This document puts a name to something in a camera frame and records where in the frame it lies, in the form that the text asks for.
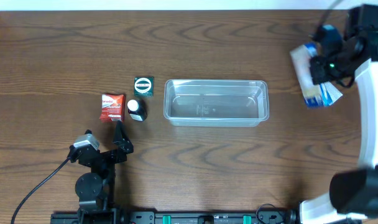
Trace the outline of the red Panadol ActiFast pack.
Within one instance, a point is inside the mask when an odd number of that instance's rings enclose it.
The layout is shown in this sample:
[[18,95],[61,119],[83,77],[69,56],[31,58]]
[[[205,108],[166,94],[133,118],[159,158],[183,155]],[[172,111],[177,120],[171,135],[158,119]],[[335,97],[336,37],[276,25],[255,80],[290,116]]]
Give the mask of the red Panadol ActiFast pack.
[[103,94],[99,119],[102,122],[124,121],[125,99],[124,95]]

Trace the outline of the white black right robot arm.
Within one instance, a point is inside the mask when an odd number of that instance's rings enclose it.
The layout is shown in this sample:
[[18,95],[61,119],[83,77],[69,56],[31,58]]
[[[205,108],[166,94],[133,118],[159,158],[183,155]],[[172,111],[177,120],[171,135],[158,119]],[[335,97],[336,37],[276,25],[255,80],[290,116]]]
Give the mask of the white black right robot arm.
[[354,170],[335,174],[327,193],[303,201],[290,223],[361,223],[378,218],[378,5],[348,11],[344,32],[322,16],[312,41],[291,53],[305,103],[332,105],[340,87],[357,86],[361,149]]

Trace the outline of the black mounting rail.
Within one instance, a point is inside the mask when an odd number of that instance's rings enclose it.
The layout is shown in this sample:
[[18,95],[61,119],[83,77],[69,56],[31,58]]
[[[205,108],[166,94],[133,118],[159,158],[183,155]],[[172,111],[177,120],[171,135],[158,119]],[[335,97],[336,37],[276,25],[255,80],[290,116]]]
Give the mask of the black mounting rail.
[[125,213],[58,212],[50,217],[51,224],[120,223],[120,224],[300,224],[293,210],[261,209],[254,213],[178,213],[141,211]]

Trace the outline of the green Zam-Buk box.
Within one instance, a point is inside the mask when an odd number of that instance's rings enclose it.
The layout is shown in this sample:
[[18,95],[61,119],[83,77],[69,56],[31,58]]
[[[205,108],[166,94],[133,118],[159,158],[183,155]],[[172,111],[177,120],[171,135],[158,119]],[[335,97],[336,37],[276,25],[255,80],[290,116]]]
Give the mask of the green Zam-Buk box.
[[134,94],[140,97],[153,97],[154,77],[135,77]]

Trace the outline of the dark syrup bottle white cap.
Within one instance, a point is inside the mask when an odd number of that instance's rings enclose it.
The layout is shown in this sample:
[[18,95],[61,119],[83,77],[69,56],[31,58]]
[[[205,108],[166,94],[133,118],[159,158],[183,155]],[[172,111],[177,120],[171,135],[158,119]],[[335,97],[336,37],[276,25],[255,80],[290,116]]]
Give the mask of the dark syrup bottle white cap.
[[129,100],[127,102],[127,109],[130,117],[135,121],[145,121],[147,118],[147,111],[144,104],[140,100]]

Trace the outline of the blue Kool Fever box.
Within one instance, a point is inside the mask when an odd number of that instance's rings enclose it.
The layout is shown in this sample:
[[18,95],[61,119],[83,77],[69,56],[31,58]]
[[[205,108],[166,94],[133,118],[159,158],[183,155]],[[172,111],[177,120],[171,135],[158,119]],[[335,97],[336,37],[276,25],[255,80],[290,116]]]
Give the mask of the blue Kool Fever box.
[[310,72],[310,59],[317,55],[314,43],[300,45],[290,52],[303,99],[308,108],[329,107],[343,96],[330,82],[313,84]]

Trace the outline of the clear plastic container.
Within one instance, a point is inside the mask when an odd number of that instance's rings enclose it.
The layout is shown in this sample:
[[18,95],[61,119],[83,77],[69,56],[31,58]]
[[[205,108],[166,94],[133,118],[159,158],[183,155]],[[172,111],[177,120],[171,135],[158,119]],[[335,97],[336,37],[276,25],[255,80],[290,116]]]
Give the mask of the clear plastic container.
[[171,79],[164,117],[174,126],[256,127],[269,118],[268,87],[262,80]]

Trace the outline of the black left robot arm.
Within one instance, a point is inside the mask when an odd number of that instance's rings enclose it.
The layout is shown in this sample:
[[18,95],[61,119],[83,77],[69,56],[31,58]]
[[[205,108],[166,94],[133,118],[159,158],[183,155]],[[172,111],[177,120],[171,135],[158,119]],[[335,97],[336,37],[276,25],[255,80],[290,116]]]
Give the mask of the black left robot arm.
[[123,212],[114,204],[115,165],[127,161],[127,155],[134,152],[134,146],[121,121],[116,123],[113,144],[116,145],[115,149],[101,152],[99,141],[88,129],[70,146],[70,162],[91,169],[79,177],[75,184],[79,198],[79,223],[124,222]]

